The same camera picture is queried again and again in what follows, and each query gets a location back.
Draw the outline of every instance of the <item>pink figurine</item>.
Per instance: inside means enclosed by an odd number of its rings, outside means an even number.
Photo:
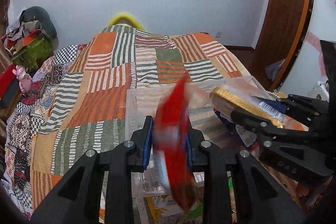
[[[24,67],[18,65],[16,66],[16,70],[13,70],[13,73],[19,80],[21,93],[27,94],[32,85],[32,77],[26,73],[26,69]]]

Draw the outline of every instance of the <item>clutter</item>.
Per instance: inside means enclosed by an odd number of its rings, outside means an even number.
[[[50,42],[56,36],[47,11],[41,7],[31,7],[21,13],[19,27],[1,40],[13,63],[31,72],[38,70],[53,55]]]
[[[271,64],[265,68],[266,76],[269,80],[274,82],[275,78],[278,75],[279,70],[282,68],[285,59],[282,59],[274,64]]]
[[[16,78],[19,80],[19,86],[23,94],[27,94],[30,91],[32,85],[32,77],[26,73],[26,69],[23,66],[16,66],[16,70],[12,70]]]

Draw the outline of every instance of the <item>striped quilt patch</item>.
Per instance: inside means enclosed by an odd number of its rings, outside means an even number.
[[[199,61],[207,58],[194,35],[185,34],[172,39],[180,50],[184,63]]]
[[[135,61],[134,38],[133,33],[118,33],[112,50],[112,67]]]
[[[135,62],[156,60],[156,51],[154,48],[136,48]]]
[[[113,25],[104,28],[101,33],[104,32],[124,32],[124,33],[133,33],[135,34],[135,30],[133,27],[125,26],[125,25]]]
[[[99,71],[105,68],[111,68],[111,55],[111,52],[107,54],[89,55],[85,70]]]
[[[92,73],[90,80],[90,87],[87,93],[96,92],[99,90],[106,90],[111,88],[117,88],[126,84],[126,66],[129,64],[122,64],[114,68],[107,68],[105,70],[95,71]]]
[[[146,87],[158,84],[158,71],[156,61],[141,61],[136,63],[137,87]]]
[[[131,82],[129,74],[128,71],[126,85],[87,93],[80,109],[71,118],[68,127],[79,126],[88,122],[125,119],[126,93]]]
[[[63,119],[68,115],[76,103],[84,72],[69,74],[67,73],[59,84],[50,117],[41,126],[40,133],[49,133],[58,130]]]
[[[191,110],[189,119],[193,128],[202,131],[204,138],[219,147],[227,147],[235,142],[239,145],[239,140],[228,138],[231,134],[223,123],[218,119],[213,111],[213,107]]]
[[[125,121],[89,122],[58,132],[52,152],[50,173],[64,175],[88,149],[98,153],[112,150],[125,139]]]
[[[176,83],[186,73],[182,62],[167,62],[157,60],[157,73],[160,83]]]
[[[242,76],[241,72],[227,53],[216,56],[216,59],[225,68],[231,78]]]
[[[140,30],[136,31],[135,47],[164,49],[176,48],[174,42],[169,38],[169,36],[151,34],[147,32],[142,32]]]
[[[226,51],[225,47],[222,44],[219,44],[217,41],[202,44],[201,47],[208,58],[218,56]]]
[[[131,89],[137,88],[137,66],[135,63],[131,63]]]
[[[53,187],[50,174],[36,171],[32,171],[31,174],[31,193],[33,195],[33,209],[35,210]]]
[[[223,76],[214,67],[209,59],[203,59],[196,62],[184,63],[189,77],[193,82],[206,80],[222,79]]]
[[[95,39],[93,39],[85,48],[81,51],[81,53],[77,56],[75,61],[71,64],[68,72],[81,72],[84,71],[88,56],[90,54],[91,48],[95,43]]]

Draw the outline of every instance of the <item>bed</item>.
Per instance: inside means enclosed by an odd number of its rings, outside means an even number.
[[[169,37],[125,25],[45,61],[7,125],[5,178],[22,212],[30,218],[86,150],[108,151],[125,140],[128,89],[171,85],[185,72],[190,82],[249,75],[208,34]],[[296,199],[295,182],[270,171]]]

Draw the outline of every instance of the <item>clear plastic box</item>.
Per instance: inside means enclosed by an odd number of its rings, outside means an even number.
[[[187,85],[187,90],[190,94],[189,112],[193,113],[209,108],[211,115],[216,117],[212,111],[209,95],[214,88],[221,87],[224,84],[236,87],[251,96],[272,99],[253,76],[209,80]],[[127,90],[125,140],[129,140],[135,130],[143,128],[147,115],[155,116],[161,98],[169,94],[173,87],[174,84]],[[204,174],[194,173],[194,176],[198,186],[203,186]],[[169,193],[159,182],[156,168],[154,168],[153,154],[151,153],[147,170],[144,173],[132,173],[132,195],[134,198],[140,198]]]

